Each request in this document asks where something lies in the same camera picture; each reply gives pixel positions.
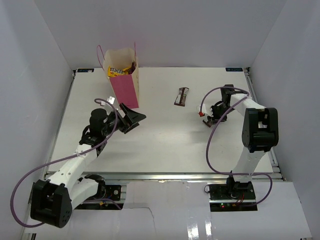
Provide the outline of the yellow M&M packet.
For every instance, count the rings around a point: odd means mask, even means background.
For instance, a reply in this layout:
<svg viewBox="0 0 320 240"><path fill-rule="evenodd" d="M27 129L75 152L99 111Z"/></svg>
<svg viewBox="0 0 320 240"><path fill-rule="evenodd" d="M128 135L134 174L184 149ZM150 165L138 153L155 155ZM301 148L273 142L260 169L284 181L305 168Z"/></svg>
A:
<svg viewBox="0 0 320 240"><path fill-rule="evenodd" d="M109 66L107 69L107 76L112 78L112 77L119 77L119 76L124 76L126 73L121 70L121 69L117 69L114 67Z"/></svg>
<svg viewBox="0 0 320 240"><path fill-rule="evenodd" d="M131 66L124 68L122 71L125 75L131 75Z"/></svg>

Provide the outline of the dark blue purple snack bag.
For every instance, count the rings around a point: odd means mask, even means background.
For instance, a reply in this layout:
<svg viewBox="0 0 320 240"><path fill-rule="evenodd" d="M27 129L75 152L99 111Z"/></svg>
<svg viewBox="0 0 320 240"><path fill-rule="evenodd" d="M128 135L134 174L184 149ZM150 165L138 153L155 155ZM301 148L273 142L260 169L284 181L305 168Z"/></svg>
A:
<svg viewBox="0 0 320 240"><path fill-rule="evenodd" d="M136 67L137 67L137 63L135 61L133 61L131 64L131 68L130 68L131 74L135 71Z"/></svg>

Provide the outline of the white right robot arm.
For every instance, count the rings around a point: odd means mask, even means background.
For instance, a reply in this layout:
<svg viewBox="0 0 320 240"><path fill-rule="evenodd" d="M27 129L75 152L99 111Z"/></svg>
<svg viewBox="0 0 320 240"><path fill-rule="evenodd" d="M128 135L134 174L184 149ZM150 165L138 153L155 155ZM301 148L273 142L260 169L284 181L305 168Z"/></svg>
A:
<svg viewBox="0 0 320 240"><path fill-rule="evenodd" d="M236 200L249 191L252 178L258 175L256 168L263 156L279 142L278 111L274 107L265 107L250 98L250 93L244 89L226 84L218 87L221 100L211 107L211 113L205 111L205 102L198 107L199 116L206 116L204 122L213 127L227 120L227 115L237 111L243 116L241 141L243 149L239 160L227 176L226 195Z"/></svg>

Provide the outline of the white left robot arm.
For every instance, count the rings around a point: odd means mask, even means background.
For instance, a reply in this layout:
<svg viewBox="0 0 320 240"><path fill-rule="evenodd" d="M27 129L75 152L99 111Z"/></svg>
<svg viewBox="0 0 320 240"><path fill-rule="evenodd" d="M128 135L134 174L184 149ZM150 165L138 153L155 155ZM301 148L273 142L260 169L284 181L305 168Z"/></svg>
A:
<svg viewBox="0 0 320 240"><path fill-rule="evenodd" d="M106 195L105 180L97 174L82 176L87 166L96 160L114 132L124 134L139 126L146 115L121 103L124 115L114 109L94 109L84 128L74 156L46 180L33 184L30 217L44 224L63 228L72 211L87 200L99 200Z"/></svg>

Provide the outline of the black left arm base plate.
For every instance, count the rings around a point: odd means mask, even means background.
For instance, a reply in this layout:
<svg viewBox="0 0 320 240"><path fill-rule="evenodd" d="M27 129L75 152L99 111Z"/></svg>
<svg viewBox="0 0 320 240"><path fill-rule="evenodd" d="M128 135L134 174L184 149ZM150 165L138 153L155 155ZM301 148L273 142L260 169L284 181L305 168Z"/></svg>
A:
<svg viewBox="0 0 320 240"><path fill-rule="evenodd" d="M113 201L119 201L121 199L121 185L105 185L102 190L103 199L111 199Z"/></svg>

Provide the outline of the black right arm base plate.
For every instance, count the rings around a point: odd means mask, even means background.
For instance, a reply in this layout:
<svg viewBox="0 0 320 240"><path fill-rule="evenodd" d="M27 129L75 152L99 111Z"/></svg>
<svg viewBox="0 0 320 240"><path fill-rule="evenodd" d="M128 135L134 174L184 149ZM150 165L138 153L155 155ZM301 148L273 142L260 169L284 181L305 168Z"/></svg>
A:
<svg viewBox="0 0 320 240"><path fill-rule="evenodd" d="M253 186L250 186L249 189L229 191L226 184L207 184L203 190L209 196L212 213L255 212L258 210Z"/></svg>

